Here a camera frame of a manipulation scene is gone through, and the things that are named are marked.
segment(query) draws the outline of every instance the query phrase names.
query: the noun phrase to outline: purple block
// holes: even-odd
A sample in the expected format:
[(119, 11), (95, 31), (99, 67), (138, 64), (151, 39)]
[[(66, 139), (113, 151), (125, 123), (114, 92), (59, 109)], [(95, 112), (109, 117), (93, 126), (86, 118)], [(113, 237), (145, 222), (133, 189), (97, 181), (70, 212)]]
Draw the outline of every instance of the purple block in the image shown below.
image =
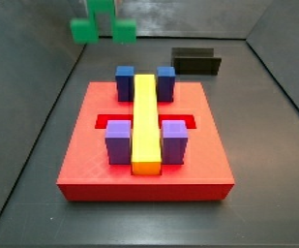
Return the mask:
[(131, 121), (107, 122), (106, 146), (111, 165), (131, 165)]
[(183, 165), (189, 142), (186, 121), (162, 121), (162, 164)]

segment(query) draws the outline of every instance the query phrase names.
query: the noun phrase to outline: green object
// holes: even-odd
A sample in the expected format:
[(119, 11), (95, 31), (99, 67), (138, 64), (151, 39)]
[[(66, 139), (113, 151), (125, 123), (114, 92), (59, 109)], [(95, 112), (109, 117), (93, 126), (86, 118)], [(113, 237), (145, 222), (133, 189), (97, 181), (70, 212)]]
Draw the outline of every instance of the green object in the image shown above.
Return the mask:
[(97, 25), (87, 19), (74, 19), (71, 21), (73, 40), (79, 44), (97, 43), (99, 33)]
[(137, 22), (133, 19), (117, 19), (114, 0), (87, 0), (89, 19), (71, 21), (73, 40), (78, 44), (97, 43), (99, 41), (99, 28), (97, 13), (107, 13), (111, 18), (113, 40), (117, 43), (137, 42)]
[(117, 20), (113, 28), (113, 40), (117, 43), (137, 42), (137, 22), (133, 19)]

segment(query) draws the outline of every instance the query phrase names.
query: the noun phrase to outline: red base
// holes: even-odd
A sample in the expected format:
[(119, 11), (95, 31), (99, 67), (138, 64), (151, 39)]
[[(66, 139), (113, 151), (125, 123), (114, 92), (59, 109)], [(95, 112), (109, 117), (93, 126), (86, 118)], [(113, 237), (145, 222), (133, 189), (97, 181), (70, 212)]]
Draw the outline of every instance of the red base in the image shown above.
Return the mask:
[(162, 175), (131, 175), (131, 166), (107, 162), (99, 114), (133, 114), (131, 103), (118, 103), (114, 82), (93, 82), (65, 156), (58, 185), (70, 201), (215, 201), (235, 185), (223, 145), (201, 83), (177, 83), (175, 102), (159, 103), (162, 115), (193, 115), (197, 129), (182, 166), (162, 166)]

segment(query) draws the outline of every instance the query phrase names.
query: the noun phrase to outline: metal panel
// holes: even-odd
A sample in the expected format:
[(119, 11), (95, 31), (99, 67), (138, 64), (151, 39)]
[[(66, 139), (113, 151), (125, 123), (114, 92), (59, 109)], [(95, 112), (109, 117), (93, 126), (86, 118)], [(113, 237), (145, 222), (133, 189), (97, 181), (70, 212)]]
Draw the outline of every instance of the metal panel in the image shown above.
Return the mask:
[(82, 51), (65, 0), (0, 0), (0, 210)]
[[(139, 36), (246, 39), (273, 0), (122, 0)], [(103, 34), (110, 34), (109, 26)]]
[(247, 42), (299, 108), (299, 0), (275, 0)]
[(77, 16), (86, 18), (87, 17), (87, 7), (86, 7), (86, 2), (87, 0), (69, 0), (67, 1)]

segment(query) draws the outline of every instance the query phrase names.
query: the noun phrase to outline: yellow block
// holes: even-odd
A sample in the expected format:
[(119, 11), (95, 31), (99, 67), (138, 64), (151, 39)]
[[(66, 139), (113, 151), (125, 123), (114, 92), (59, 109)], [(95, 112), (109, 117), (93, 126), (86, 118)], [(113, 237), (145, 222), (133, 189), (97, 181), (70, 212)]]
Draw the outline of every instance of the yellow block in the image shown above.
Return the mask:
[(158, 109), (154, 75), (135, 75), (133, 173), (161, 174)]

